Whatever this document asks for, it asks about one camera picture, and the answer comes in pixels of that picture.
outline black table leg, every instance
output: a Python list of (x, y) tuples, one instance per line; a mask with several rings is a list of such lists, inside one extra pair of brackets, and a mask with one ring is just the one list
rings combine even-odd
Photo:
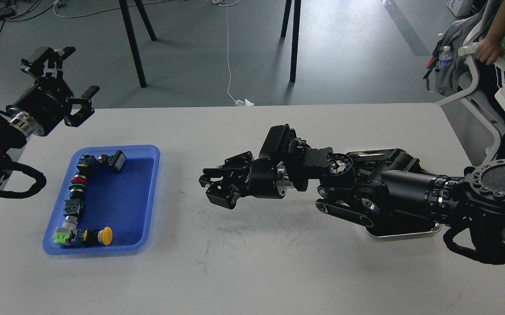
[(126, 0), (118, 0), (118, 2), (120, 4), (122, 18), (124, 19), (124, 26), (126, 27), (128, 42), (130, 43), (130, 50), (132, 50), (134, 65), (136, 66), (136, 72), (138, 73), (138, 80), (140, 81), (140, 86), (142, 88), (145, 88), (147, 86), (146, 76), (142, 68), (142, 60), (140, 59), (140, 52), (138, 51), (138, 43), (136, 42), (136, 37), (134, 36), (134, 27), (132, 26), (132, 19), (130, 18), (130, 12), (128, 11), (128, 4), (126, 3)]
[(291, 0), (286, 0), (286, 8), (284, 9), (284, 21), (282, 22), (282, 34), (280, 34), (280, 37), (286, 37), (287, 24), (289, 22), (290, 11), (291, 11)]
[(297, 46), (299, 44), (299, 18), (301, 16), (301, 0), (295, 0), (293, 6), (293, 34), (291, 41), (291, 70), (289, 72), (289, 82), (295, 82), (297, 70)]
[(157, 40), (157, 37), (155, 36), (155, 32), (153, 31), (153, 27), (151, 26), (151, 23), (149, 22), (149, 18), (147, 16), (146, 9), (144, 9), (144, 5), (142, 4), (142, 0), (134, 0), (136, 3), (136, 6), (138, 7), (138, 11), (140, 11), (140, 16), (142, 16), (142, 20), (144, 21), (144, 25), (146, 26), (146, 29), (148, 30), (149, 38), (153, 40), (154, 42)]

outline water bottle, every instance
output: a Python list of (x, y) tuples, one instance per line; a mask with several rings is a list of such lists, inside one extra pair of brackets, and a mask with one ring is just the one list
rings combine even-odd
[(439, 55), (439, 67), (447, 66), (453, 61), (453, 52), (451, 46), (444, 46), (443, 52)]

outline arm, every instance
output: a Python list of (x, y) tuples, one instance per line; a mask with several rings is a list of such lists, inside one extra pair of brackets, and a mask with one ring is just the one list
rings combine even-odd
[(501, 41), (505, 36), (505, 1), (499, 6), (499, 10), (492, 22), (492, 26), (486, 37), (479, 42), (474, 56), (477, 60), (487, 65), (493, 64), (496, 59), (503, 56)]

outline white stripe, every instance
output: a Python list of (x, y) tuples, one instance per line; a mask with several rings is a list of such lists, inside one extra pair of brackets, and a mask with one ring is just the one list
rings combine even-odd
[(497, 74), (498, 67), (497, 67), (497, 66), (495, 66), (495, 67), (494, 67), (494, 69), (496, 70), (496, 85), (497, 85), (497, 87), (498, 87), (498, 88), (501, 88), (501, 86), (499, 86), (499, 82), (500, 82), (500, 80), (499, 80), (499, 76), (498, 76), (498, 74)]

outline blue tray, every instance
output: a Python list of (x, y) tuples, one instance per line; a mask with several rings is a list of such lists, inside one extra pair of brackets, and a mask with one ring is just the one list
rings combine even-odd
[[(91, 154), (114, 155), (122, 150), (126, 163), (120, 173), (108, 167), (96, 168), (88, 178), (85, 192), (85, 213), (79, 229), (112, 229), (109, 246), (64, 248), (55, 245), (52, 236), (64, 221), (64, 201), (69, 199), (70, 179), (76, 175), (79, 157)], [(48, 222), (42, 248), (49, 255), (95, 254), (134, 251), (147, 240), (159, 168), (160, 152), (153, 145), (87, 147), (77, 151), (70, 160), (64, 182), (58, 192), (54, 210)]]

